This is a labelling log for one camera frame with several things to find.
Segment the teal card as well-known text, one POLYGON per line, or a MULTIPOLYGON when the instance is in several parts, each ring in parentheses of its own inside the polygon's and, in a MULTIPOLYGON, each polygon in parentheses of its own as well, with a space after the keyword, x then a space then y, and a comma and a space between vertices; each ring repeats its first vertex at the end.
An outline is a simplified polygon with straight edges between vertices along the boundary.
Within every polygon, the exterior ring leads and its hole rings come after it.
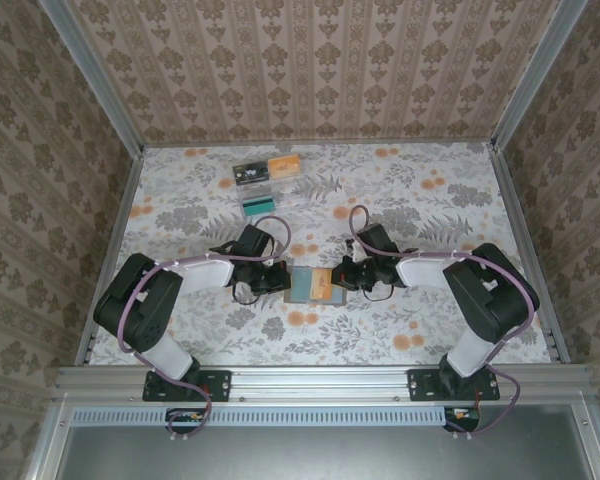
POLYGON ((275 202, 272 197, 250 199, 242 204, 242 210, 246 217, 266 215, 275 210, 275 202))

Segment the taupe leather card holder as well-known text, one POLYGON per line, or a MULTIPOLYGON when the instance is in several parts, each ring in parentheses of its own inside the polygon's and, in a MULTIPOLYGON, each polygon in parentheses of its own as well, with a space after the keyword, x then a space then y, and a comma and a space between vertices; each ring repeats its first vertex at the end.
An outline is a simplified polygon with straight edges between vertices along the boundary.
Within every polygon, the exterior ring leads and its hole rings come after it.
POLYGON ((313 267, 293 266, 291 269, 291 288, 284 292, 284 302, 288 304, 307 304, 320 306, 345 306, 346 291, 334 286, 332 299, 327 301, 311 300, 309 291, 311 286, 311 271, 313 267))

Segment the orange card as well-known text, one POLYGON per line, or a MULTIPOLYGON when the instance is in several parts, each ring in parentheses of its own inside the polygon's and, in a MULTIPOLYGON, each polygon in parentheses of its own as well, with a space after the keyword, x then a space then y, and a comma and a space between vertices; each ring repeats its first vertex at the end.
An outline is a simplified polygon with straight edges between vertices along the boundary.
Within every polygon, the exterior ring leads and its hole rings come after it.
POLYGON ((332 299, 332 270, 326 268, 314 268, 311 271, 310 299, 327 301, 332 299))
POLYGON ((302 173, 301 159, 297 154, 272 158, 267 164, 272 180, 290 178, 302 173))

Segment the black VIP card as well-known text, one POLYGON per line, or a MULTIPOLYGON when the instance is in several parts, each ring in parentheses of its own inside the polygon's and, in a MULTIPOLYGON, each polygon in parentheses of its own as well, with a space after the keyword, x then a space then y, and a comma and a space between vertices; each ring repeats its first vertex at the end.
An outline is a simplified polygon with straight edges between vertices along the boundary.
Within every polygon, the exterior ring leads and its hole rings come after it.
POLYGON ((264 182, 270 179, 268 163, 266 161, 236 165, 232 167, 232 171, 235 183, 238 186, 264 182))

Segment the floral print table cover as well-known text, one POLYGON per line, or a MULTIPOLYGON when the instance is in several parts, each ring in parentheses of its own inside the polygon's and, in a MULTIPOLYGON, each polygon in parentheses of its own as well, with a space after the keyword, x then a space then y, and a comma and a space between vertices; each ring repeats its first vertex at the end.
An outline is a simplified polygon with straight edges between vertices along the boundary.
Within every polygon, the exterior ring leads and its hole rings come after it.
MULTIPOLYGON (((289 242, 292 265, 337 265, 366 219, 402 249, 490 242, 519 258, 484 143, 149 149, 120 258, 183 258, 236 239, 245 220, 232 167, 294 154, 308 200, 264 225, 289 242)), ((464 328, 451 294, 381 285, 340 307, 288 304, 282 294, 252 300, 240 288, 194 292, 178 298, 168 330, 205 365, 314 366, 435 364, 464 328)))

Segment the black controller board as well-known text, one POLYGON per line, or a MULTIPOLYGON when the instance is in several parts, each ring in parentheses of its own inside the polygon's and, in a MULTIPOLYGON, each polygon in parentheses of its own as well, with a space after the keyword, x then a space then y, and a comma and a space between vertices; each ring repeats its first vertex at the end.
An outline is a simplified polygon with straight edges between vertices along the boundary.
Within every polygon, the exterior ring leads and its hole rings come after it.
POLYGON ((173 408, 165 413, 165 428, 176 437, 191 437, 208 422, 208 408, 173 408))
POLYGON ((445 407, 445 425, 443 428, 448 432, 473 432, 478 428, 480 422, 480 411, 478 407, 445 407))

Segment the grey metal panel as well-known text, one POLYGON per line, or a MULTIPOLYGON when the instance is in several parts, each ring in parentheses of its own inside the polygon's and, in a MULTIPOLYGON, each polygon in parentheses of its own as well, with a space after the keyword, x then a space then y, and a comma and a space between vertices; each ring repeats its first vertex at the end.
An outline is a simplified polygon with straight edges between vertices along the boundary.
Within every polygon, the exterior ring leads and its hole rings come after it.
POLYGON ((57 480, 593 480, 568 430, 455 439, 414 427, 77 428, 57 480))

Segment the thin aluminium wall-side rail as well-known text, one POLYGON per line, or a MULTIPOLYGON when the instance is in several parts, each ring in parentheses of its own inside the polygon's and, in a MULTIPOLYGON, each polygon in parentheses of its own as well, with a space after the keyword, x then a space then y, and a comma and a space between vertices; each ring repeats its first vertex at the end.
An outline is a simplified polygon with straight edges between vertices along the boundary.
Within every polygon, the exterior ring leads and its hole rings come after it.
POLYGON ((300 145, 341 145, 341 144, 416 144, 416 143, 487 143, 492 145, 492 139, 476 138, 371 138, 371 139, 303 139, 303 140, 254 140, 254 141, 224 141, 224 142, 181 142, 181 143, 146 143, 143 150, 152 148, 201 148, 201 147, 247 147, 247 146, 300 146, 300 145))

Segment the aluminium table side rail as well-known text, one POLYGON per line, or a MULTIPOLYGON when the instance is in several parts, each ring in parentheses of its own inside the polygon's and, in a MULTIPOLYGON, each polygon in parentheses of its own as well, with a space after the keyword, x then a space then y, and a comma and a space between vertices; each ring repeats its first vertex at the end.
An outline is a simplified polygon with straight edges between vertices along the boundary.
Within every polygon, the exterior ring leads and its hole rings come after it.
POLYGON ((492 145, 488 145, 488 147, 522 267, 528 282, 536 290, 540 299, 538 315, 550 358, 554 362, 570 364, 571 358, 504 154, 492 145))
POLYGON ((118 213, 111 231, 106 255, 104 257, 103 265, 94 290, 94 296, 89 307, 85 327, 74 360, 74 366, 76 367, 81 367, 87 364, 91 356, 91 350, 95 342, 97 330, 99 328, 93 319, 93 314, 99 299, 105 292, 114 275, 116 261, 124 238, 126 224, 132 209, 135 192, 139 185, 143 163, 144 161, 142 154, 135 158, 131 163, 129 176, 125 184, 118 213))

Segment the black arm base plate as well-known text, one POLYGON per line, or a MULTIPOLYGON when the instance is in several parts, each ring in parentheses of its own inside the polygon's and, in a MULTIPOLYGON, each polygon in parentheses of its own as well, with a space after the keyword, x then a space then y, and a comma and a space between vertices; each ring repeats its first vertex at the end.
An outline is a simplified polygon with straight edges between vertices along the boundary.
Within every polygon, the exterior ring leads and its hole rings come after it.
POLYGON ((424 401, 495 401, 501 398, 496 377, 486 368, 463 378, 454 370, 439 368, 407 371, 410 399, 424 401))
MULTIPOLYGON (((212 401, 227 402, 231 390, 229 370, 198 370, 188 372, 182 379, 204 390, 212 401)), ((204 398, 189 388, 176 386, 149 371, 145 377, 142 400, 145 402, 204 402, 204 398)))

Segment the aluminium rail under arm bases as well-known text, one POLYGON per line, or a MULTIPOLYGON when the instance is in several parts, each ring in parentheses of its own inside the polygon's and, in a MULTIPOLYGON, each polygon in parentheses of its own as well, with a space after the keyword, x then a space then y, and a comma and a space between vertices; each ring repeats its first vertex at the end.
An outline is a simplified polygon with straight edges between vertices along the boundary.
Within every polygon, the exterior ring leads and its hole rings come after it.
MULTIPOLYGON (((230 404, 390 405, 406 404, 418 387, 422 365, 341 367, 229 366, 230 404)), ((501 365, 500 372, 521 386, 520 405, 578 403, 593 395, 582 365, 501 365)), ((139 402, 146 376, 141 366, 63 368, 52 400, 75 405, 125 405, 139 402)))

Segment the aluminium frame post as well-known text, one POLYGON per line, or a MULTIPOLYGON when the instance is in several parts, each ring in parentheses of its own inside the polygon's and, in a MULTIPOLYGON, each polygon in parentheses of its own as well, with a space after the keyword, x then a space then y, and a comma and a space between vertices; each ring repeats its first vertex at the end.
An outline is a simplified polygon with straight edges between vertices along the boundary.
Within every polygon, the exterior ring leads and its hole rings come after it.
POLYGON ((105 66, 98 59, 95 50, 71 12, 67 0, 39 0, 54 28, 67 47, 74 62, 81 70, 100 106, 133 161, 142 156, 144 141, 122 102, 122 96, 115 91, 105 66))
POLYGON ((494 130, 491 140, 496 151, 502 151, 511 140, 587 3, 588 0, 560 0, 494 130))

